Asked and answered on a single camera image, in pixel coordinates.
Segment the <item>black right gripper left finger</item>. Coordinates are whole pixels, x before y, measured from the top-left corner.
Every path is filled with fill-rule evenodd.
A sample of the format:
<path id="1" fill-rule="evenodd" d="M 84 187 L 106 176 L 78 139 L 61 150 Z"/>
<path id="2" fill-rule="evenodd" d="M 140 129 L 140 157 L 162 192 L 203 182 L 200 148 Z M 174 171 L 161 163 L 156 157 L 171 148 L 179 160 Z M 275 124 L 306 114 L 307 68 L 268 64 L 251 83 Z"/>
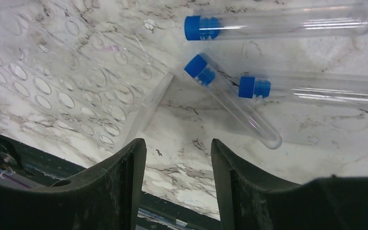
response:
<path id="1" fill-rule="evenodd" d="M 133 230 L 147 148 L 137 138 L 114 155 L 52 186 L 0 184 L 0 230 Z"/>

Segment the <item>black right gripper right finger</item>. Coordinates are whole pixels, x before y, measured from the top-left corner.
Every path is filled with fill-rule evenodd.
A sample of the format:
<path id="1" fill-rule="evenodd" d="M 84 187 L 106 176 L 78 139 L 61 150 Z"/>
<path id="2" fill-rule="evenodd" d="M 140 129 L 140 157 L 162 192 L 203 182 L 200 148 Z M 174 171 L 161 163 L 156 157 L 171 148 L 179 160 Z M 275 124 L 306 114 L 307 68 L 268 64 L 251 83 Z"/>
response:
<path id="1" fill-rule="evenodd" d="M 368 177 L 296 184 L 236 155 L 219 139 L 211 159 L 224 230 L 368 230 Z"/>

